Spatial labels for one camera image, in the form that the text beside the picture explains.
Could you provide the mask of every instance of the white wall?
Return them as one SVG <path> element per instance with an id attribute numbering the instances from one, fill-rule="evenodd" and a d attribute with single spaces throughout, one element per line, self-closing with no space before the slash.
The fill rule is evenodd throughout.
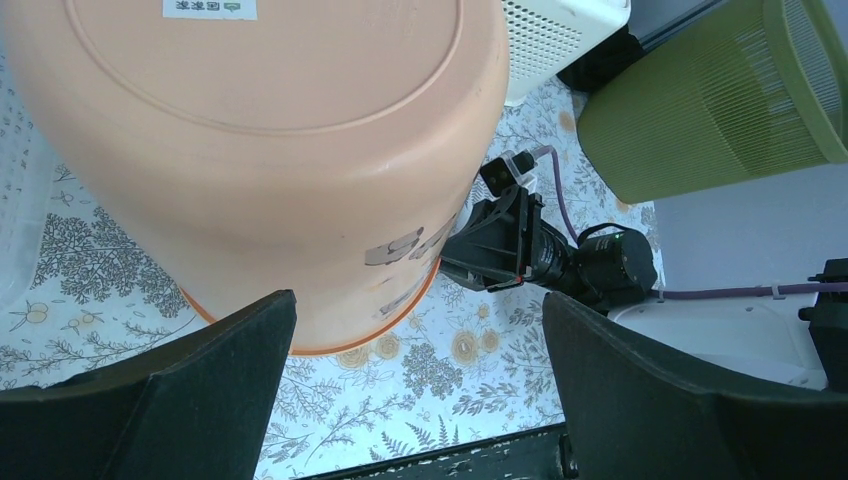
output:
<path id="1" fill-rule="evenodd" d="M 644 39 L 704 3 L 708 0 L 630 0 L 630 32 Z"/>
<path id="2" fill-rule="evenodd" d="M 848 165 L 655 202 L 667 288 L 804 283 L 848 257 Z"/>

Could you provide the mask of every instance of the black metal frame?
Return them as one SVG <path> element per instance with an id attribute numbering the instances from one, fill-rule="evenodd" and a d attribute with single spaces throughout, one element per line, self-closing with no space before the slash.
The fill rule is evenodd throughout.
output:
<path id="1" fill-rule="evenodd" d="M 565 423 L 306 480 L 565 480 L 577 478 Z"/>

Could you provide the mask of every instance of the cable clip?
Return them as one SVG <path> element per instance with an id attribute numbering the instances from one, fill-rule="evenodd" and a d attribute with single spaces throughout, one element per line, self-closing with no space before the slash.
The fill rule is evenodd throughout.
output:
<path id="1" fill-rule="evenodd" d="M 780 294 L 780 288 L 779 287 L 780 286 L 776 283 L 773 283 L 771 285 L 771 298 L 773 300 L 785 300 L 786 299 L 786 295 Z"/>

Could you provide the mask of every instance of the black connector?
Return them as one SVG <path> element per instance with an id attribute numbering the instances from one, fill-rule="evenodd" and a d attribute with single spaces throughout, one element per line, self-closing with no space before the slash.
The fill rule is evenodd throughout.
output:
<path id="1" fill-rule="evenodd" d="M 489 192 L 495 197 L 500 197 L 507 188 L 518 185 L 518 177 L 533 170 L 535 166 L 536 160 L 533 159 L 533 155 L 524 150 L 512 158 L 501 155 L 483 165 L 480 167 L 480 177 L 483 178 Z"/>
<path id="2" fill-rule="evenodd" d="M 848 281 L 848 258 L 828 260 L 812 282 Z M 820 293 L 814 307 L 802 308 L 798 318 L 810 322 L 810 337 L 827 374 L 828 390 L 848 393 L 848 293 Z"/>

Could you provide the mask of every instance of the green plastic laundry basket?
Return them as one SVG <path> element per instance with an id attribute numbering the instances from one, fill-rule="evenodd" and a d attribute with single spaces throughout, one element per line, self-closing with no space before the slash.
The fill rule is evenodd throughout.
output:
<path id="1" fill-rule="evenodd" d="M 578 134 L 637 203 L 848 162 L 846 89 L 821 0 L 731 0 L 594 95 Z"/>

